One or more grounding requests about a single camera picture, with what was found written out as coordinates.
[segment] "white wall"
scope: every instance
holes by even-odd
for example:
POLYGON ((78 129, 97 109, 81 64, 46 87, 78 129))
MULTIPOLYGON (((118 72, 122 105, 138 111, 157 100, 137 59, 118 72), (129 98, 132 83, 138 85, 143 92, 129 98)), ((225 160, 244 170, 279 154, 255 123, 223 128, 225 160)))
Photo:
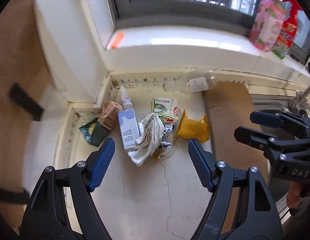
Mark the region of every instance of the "white wall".
POLYGON ((100 51, 106 48, 114 32, 114 23, 111 18, 107 0, 80 0, 87 22, 100 51))
POLYGON ((80 0, 35 0, 42 47, 65 98, 96 102, 105 65, 81 8, 80 0))

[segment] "crumpled white cloth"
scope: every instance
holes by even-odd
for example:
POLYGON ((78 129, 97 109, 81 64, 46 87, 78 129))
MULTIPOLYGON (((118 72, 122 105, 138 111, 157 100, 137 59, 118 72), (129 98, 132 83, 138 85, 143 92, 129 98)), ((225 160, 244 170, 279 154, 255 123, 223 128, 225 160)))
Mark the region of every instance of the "crumpled white cloth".
POLYGON ((142 120, 141 136, 135 141, 135 151, 129 151, 128 156, 141 166, 146 158, 153 155, 162 141, 164 125, 157 114, 151 113, 142 120))

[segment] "crack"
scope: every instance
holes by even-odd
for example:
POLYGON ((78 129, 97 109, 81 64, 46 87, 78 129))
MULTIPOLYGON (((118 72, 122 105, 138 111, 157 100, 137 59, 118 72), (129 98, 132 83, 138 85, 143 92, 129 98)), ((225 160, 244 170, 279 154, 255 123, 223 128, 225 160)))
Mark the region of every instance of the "crack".
POLYGON ((161 162, 159 162, 159 163, 160 163, 160 165, 162 165, 163 168, 164 168, 164 177, 165 177, 165 179, 167 180, 167 190, 168 190, 168 199, 169 199, 169 209, 170 209, 170 213, 171 213, 170 216, 167 217, 167 220, 166 220, 166 231, 167 231, 168 233, 171 233, 173 236, 175 236, 175 237, 177 237, 177 238, 179 238, 179 239, 186 240, 185 238, 180 237, 180 236, 178 236, 178 235, 175 235, 175 234, 174 234, 173 232, 171 232, 171 231, 168 231, 168 228, 167 228, 168 220, 170 220, 170 219, 172 218, 172 203, 171 203, 171 197, 170 197, 170 194, 169 194, 168 178, 166 177, 166 168, 165 168, 165 166, 164 166, 161 162))
POLYGON ((171 219, 171 217, 172 217, 172 203, 171 203, 171 197, 170 197, 170 195, 169 195, 169 185, 168 185, 168 178, 166 177, 166 168, 165 168, 165 166, 161 163, 161 162, 159 162, 160 163, 160 165, 162 165, 163 166, 163 168, 164 168, 164 177, 165 177, 165 179, 167 179, 167 190, 168 190, 168 199, 169 199, 169 209, 170 209, 170 216, 166 219, 166 231, 168 232, 168 229, 167 229, 167 224, 168 224, 168 220, 169 219, 171 219))
POLYGON ((181 236, 175 235, 173 232, 171 232, 171 233, 172 233, 173 236, 178 237, 179 239, 184 239, 184 240, 186 240, 185 238, 183 238, 183 237, 181 237, 181 236))
POLYGON ((123 180, 123 186, 124 186, 123 204, 122 204, 122 207, 120 208, 120 211, 122 212, 122 209, 123 209, 123 206, 124 206, 124 203, 125 203, 125 182, 124 182, 124 176, 123 176, 123 171, 122 171, 122 169, 120 170, 120 172, 122 173, 122 180, 123 180))

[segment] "window sill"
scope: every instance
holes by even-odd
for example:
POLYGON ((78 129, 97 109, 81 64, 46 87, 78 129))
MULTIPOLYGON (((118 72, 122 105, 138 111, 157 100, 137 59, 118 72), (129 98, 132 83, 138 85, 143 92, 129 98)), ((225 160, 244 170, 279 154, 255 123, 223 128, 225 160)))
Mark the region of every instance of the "window sill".
POLYGON ((116 72, 119 71, 120 62, 124 64, 126 71, 132 72, 133 68, 139 71, 142 69, 144 72, 154 71, 155 65, 151 61, 156 60, 159 62, 157 70, 161 67, 172 70, 178 66, 181 69, 191 65, 270 76, 303 86, 310 84, 305 66, 290 56, 280 60, 272 52, 258 50, 244 36, 217 30, 181 26, 122 29, 113 33, 106 50, 109 51, 105 52, 106 54, 116 54, 117 59, 120 59, 112 62, 116 72), (111 49, 111 44, 119 32, 123 32, 124 38, 116 49, 111 49), (137 63, 137 58, 138 61, 143 61, 143 64, 137 63), (132 60, 135 67, 130 67, 132 60))

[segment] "pink package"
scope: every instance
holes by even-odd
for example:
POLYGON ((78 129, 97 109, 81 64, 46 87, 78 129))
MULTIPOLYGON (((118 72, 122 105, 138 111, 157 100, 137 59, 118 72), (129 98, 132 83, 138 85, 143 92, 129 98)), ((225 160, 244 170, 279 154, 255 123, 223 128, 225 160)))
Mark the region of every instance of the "pink package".
POLYGON ((285 14, 280 0, 261 0, 249 37, 255 47, 271 51, 283 27, 285 14))

